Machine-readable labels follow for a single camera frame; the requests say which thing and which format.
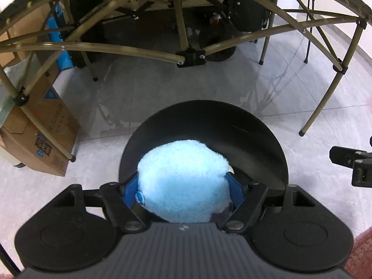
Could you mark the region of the light blue plush toy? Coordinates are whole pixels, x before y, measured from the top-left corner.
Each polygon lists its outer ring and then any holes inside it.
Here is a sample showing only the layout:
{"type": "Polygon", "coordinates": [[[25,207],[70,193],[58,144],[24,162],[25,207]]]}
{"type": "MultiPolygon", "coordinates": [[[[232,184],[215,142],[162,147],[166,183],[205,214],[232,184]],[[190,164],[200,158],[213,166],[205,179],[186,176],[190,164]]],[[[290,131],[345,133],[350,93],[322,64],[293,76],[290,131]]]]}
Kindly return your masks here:
{"type": "Polygon", "coordinates": [[[139,161],[135,199],[168,222],[209,222],[230,206],[228,170],[228,160],[199,141],[167,143],[139,161]]]}

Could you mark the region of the black round trash bin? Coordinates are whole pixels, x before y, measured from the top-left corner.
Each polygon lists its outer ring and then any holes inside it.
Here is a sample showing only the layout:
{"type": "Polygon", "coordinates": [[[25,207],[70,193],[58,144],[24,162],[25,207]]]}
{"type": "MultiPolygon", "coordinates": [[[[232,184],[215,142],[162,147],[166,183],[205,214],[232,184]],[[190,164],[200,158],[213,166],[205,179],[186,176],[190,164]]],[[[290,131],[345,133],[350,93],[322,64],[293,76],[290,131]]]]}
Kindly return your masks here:
{"type": "Polygon", "coordinates": [[[276,136],[255,115],[220,101],[196,100],[169,106],[145,120],[124,149],[119,181],[137,172],[137,165],[150,150],[178,140],[196,140],[224,156],[228,172],[249,186],[246,199],[232,202],[210,221],[253,224],[262,212],[269,192],[282,191],[288,183],[288,166],[276,136]]]}

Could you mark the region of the cardboard bin with green liner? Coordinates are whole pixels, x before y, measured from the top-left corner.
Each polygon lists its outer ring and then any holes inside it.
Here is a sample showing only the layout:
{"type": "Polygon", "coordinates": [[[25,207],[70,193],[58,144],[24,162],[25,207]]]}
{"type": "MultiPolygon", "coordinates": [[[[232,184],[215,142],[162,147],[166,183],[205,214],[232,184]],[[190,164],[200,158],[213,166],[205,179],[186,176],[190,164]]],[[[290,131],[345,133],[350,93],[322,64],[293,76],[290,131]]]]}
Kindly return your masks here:
{"type": "MultiPolygon", "coordinates": [[[[78,120],[52,86],[59,74],[53,64],[33,87],[26,104],[35,118],[71,151],[80,129],[78,120]]],[[[32,123],[1,84],[1,148],[34,171],[64,176],[69,160],[32,123]]]]}

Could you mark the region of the olive folding slat table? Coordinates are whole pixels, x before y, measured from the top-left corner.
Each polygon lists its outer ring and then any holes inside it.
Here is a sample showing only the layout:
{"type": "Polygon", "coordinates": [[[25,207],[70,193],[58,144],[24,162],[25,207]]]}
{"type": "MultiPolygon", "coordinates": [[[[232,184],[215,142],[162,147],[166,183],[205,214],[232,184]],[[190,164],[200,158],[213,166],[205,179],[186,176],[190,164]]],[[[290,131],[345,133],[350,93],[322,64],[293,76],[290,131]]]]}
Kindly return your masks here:
{"type": "Polygon", "coordinates": [[[333,64],[335,77],[327,92],[323,96],[321,102],[318,104],[315,111],[312,113],[303,128],[299,131],[300,135],[305,135],[311,127],[315,119],[319,116],[320,112],[333,95],[336,87],[340,83],[341,77],[345,74],[349,62],[354,55],[356,46],[361,38],[362,31],[365,26],[371,23],[371,8],[362,2],[362,0],[334,0],[343,7],[349,10],[348,14],[332,13],[326,11],[323,13],[322,19],[314,19],[314,10],[302,6],[301,12],[308,15],[307,21],[297,21],[292,17],[291,10],[280,8],[277,0],[252,0],[259,4],[266,10],[269,10],[272,16],[279,16],[284,20],[284,24],[279,27],[269,25],[264,30],[249,33],[237,38],[231,38],[222,42],[214,43],[202,50],[193,49],[188,42],[187,29],[183,17],[183,3],[185,0],[172,0],[170,7],[175,11],[176,24],[178,28],[178,38],[180,41],[181,51],[178,54],[170,54],[164,52],[157,52],[152,50],[140,49],[135,47],[127,47],[122,45],[109,45],[102,43],[85,43],[81,41],[81,37],[88,30],[90,30],[99,21],[102,21],[111,12],[121,7],[123,4],[130,0],[104,0],[103,4],[97,6],[90,13],[86,15],[81,23],[70,28],[71,34],[62,43],[48,43],[48,42],[35,42],[27,43],[26,35],[1,42],[1,52],[17,52],[17,51],[42,51],[49,50],[52,55],[44,62],[41,69],[35,74],[32,81],[22,92],[17,92],[11,85],[10,80],[3,78],[3,84],[8,90],[9,94],[19,102],[24,102],[28,97],[30,91],[35,86],[35,83],[41,76],[49,69],[52,63],[58,56],[66,50],[78,52],[103,52],[115,53],[124,56],[145,57],[148,59],[162,60],[165,62],[175,63],[179,67],[196,66],[204,64],[206,57],[214,53],[229,49],[244,42],[257,40],[259,38],[269,39],[271,36],[290,32],[296,30],[300,32],[309,42],[314,44],[322,54],[333,64]],[[329,43],[327,37],[315,38],[310,32],[310,28],[321,29],[327,23],[356,23],[357,27],[349,45],[348,51],[343,60],[339,60],[329,43]]]}

